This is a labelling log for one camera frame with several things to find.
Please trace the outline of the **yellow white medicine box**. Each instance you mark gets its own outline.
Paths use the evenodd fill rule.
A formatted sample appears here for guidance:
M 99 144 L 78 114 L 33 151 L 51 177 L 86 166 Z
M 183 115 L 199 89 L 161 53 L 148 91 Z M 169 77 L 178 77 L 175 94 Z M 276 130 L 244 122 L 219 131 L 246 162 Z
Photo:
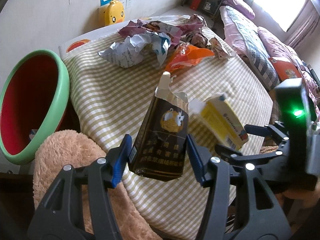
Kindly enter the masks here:
M 248 142 L 248 134 L 225 94 L 215 94 L 205 101 L 193 99 L 189 102 L 189 110 L 199 117 L 221 144 L 238 151 Z

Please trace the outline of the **crumpled purple wrapper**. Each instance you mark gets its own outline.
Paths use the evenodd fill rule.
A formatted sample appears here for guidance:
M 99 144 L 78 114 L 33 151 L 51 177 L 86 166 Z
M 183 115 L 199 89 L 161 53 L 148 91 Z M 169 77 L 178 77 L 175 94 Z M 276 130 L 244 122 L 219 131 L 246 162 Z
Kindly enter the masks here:
M 202 33 L 202 28 L 206 26 L 206 21 L 202 16 L 193 14 L 177 26 L 159 20 L 143 21 L 138 19 L 137 22 L 130 21 L 128 25 L 118 31 L 118 34 L 122 37 L 132 37 L 146 31 L 165 33 L 170 37 L 172 46 L 176 46 L 180 42 L 186 42 L 198 48 L 209 48 L 210 42 Z

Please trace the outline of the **orange plastic bag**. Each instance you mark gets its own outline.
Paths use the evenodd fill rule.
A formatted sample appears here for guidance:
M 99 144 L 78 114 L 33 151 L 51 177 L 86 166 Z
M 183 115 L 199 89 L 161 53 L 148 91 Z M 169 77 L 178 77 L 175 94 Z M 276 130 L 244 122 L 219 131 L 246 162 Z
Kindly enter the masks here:
M 207 48 L 198 48 L 190 43 L 179 44 L 169 59 L 165 72 L 174 72 L 186 67 L 198 65 L 207 57 L 214 57 L 215 53 Z

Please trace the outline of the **black gold cigarette box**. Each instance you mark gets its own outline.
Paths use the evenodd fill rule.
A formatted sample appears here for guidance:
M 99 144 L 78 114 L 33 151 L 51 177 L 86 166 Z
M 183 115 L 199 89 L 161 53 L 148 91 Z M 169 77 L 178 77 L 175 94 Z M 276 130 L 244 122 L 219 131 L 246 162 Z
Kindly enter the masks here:
M 173 93 L 169 72 L 161 75 L 129 155 L 136 175 L 170 181 L 183 174 L 188 135 L 188 97 Z

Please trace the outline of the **red bin green rim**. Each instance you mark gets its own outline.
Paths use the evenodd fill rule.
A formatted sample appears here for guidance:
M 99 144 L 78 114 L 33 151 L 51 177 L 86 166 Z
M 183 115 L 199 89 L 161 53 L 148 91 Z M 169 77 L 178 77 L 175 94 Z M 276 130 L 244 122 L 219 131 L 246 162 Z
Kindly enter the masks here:
M 1 93 L 1 151 L 15 165 L 35 158 L 44 140 L 59 129 L 69 101 L 68 70 L 51 50 L 22 58 Z

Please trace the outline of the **pink floral pillow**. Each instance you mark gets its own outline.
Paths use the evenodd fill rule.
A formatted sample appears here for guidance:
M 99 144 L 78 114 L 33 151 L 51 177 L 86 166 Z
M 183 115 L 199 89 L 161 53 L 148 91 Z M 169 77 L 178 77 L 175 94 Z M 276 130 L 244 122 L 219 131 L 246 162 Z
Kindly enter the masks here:
M 270 31 L 264 27 L 258 27 L 258 35 L 271 57 L 287 59 L 295 66 L 299 67 L 303 65 L 302 60 L 299 58 L 296 51 L 290 46 L 281 42 L 280 39 L 273 35 Z

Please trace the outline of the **small brown patterned wrapper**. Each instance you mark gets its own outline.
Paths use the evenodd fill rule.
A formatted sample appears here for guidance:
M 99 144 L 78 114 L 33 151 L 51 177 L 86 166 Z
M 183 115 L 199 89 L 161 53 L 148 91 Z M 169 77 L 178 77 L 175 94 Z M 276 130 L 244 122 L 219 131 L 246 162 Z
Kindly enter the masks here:
M 231 59 L 236 56 L 236 52 L 227 51 L 220 41 L 215 37 L 211 38 L 209 43 L 212 51 L 216 52 L 216 55 L 220 60 Z

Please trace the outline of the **orange red box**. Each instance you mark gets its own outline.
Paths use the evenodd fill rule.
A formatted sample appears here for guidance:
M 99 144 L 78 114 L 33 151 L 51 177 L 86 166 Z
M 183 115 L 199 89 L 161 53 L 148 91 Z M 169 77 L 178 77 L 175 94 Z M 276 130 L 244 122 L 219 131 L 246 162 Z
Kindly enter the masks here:
M 290 60 L 284 57 L 271 57 L 269 58 L 269 61 L 276 70 L 281 82 L 286 79 L 302 77 L 296 66 Z

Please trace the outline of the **checkered beige table cloth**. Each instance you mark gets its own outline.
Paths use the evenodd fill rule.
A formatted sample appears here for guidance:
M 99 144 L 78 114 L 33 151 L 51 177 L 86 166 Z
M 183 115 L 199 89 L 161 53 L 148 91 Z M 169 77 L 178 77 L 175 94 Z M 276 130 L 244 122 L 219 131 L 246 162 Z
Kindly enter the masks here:
M 105 151 L 129 134 L 138 145 L 140 167 L 182 172 L 179 178 L 164 182 L 125 170 L 123 184 L 139 214 L 153 228 L 174 239 L 195 239 L 209 190 L 196 180 L 183 153 L 183 139 L 192 135 L 210 152 L 217 140 L 179 96 L 204 102 L 223 95 L 241 124 L 258 126 L 269 123 L 272 99 L 238 56 L 226 60 L 208 57 L 178 70 L 169 80 L 171 98 L 158 99 L 155 92 L 164 69 L 153 51 L 130 68 L 100 57 L 101 51 L 122 41 L 116 30 L 102 28 L 86 44 L 61 54 L 81 131 Z

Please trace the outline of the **yellow duck toy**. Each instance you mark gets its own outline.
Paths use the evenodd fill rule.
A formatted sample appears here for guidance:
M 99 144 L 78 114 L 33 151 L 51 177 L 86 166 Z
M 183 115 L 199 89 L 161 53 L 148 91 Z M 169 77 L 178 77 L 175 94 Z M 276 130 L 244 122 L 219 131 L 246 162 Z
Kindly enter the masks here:
M 120 0 L 111 0 L 108 5 L 103 5 L 98 10 L 98 21 L 103 26 L 124 22 L 125 9 Z

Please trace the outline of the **purple curtain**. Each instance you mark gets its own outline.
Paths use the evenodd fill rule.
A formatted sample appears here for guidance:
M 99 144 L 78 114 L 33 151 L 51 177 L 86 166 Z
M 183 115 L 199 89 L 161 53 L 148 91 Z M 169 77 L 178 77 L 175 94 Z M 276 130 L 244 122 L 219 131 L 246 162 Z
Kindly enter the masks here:
M 292 33 L 292 35 L 285 41 L 287 46 L 296 49 L 305 38 L 313 34 L 319 25 L 319 13 L 312 9 L 303 23 Z

